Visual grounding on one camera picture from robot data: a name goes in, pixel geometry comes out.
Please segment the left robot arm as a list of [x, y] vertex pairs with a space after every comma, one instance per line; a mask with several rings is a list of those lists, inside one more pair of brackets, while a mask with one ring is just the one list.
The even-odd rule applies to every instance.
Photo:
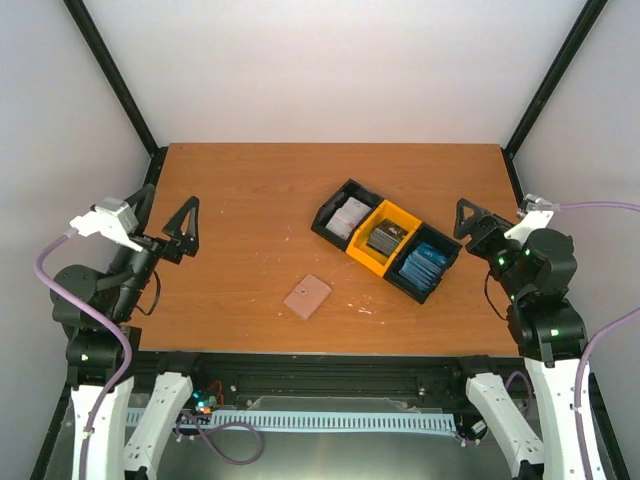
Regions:
[[[147, 407], [131, 435], [125, 433], [135, 384], [141, 331], [129, 326], [162, 261], [179, 264], [199, 249], [200, 201], [189, 197], [168, 220], [162, 237], [145, 234], [155, 197], [152, 184], [121, 200], [107, 197], [70, 222], [37, 258], [35, 271], [49, 288], [52, 318], [63, 326], [67, 382], [75, 415], [75, 479], [154, 479], [170, 433], [186, 402], [201, 400], [208, 378], [196, 357], [173, 352], [156, 375]], [[70, 265], [50, 277], [44, 261], [75, 236], [98, 234], [118, 245], [109, 268]]]

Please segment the pink card holder wallet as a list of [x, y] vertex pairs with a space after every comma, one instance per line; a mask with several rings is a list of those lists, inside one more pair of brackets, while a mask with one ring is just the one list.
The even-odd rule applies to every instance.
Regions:
[[300, 280], [285, 297], [284, 305], [307, 321], [329, 297], [332, 288], [312, 274]]

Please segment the dark card stack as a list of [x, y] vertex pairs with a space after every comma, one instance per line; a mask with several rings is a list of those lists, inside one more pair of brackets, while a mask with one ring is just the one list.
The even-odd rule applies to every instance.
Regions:
[[366, 245], [374, 251], [390, 257], [407, 234], [408, 231], [398, 224], [384, 219], [371, 231]]

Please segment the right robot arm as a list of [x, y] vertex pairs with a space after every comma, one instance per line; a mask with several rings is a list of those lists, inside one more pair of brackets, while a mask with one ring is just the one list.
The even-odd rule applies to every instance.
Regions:
[[460, 199], [454, 236], [487, 262], [510, 300], [508, 330], [524, 360], [541, 431], [534, 432], [503, 380], [479, 356], [466, 357], [465, 393], [515, 479], [603, 479], [589, 396], [584, 322], [566, 295], [577, 271], [570, 236], [550, 228], [554, 214], [528, 195], [512, 223]]

